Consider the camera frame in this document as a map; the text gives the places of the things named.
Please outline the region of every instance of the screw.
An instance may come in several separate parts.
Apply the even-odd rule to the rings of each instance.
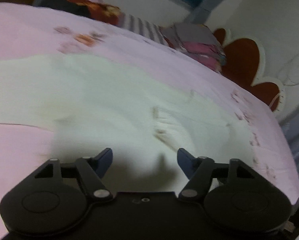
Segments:
[[[108,197],[111,193],[106,189],[99,189],[94,191],[93,195],[98,198]]]
[[[185,189],[181,192],[182,196],[184,197],[196,197],[197,191],[193,189]]]

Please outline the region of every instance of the pink bed sheet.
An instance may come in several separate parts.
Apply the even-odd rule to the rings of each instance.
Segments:
[[[75,39],[95,33],[101,41]],[[246,119],[254,133],[253,168],[296,202],[299,177],[291,151],[268,106],[253,95],[182,53],[127,30],[48,8],[0,4],[0,60],[58,53],[89,53],[137,66],[172,87],[207,95],[229,114]],[[51,138],[51,132],[37,128],[0,125],[0,198],[40,165]]]

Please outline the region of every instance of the black cloth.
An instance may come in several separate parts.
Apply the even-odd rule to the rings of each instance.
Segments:
[[[43,0],[39,4],[39,7],[48,7],[51,9],[91,18],[91,13],[86,5],[78,5],[67,0]]]

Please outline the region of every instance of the striped pillow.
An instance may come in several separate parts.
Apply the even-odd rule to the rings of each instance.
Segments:
[[[133,15],[122,13],[117,27],[129,30],[149,38],[152,41],[168,46],[157,25],[141,20]]]

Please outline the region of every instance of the orange cloth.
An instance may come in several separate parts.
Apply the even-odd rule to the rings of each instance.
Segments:
[[[89,0],[67,0],[77,5],[85,5],[90,11],[91,18],[101,22],[117,25],[119,23],[119,15],[121,10],[117,6],[103,3],[95,3]]]

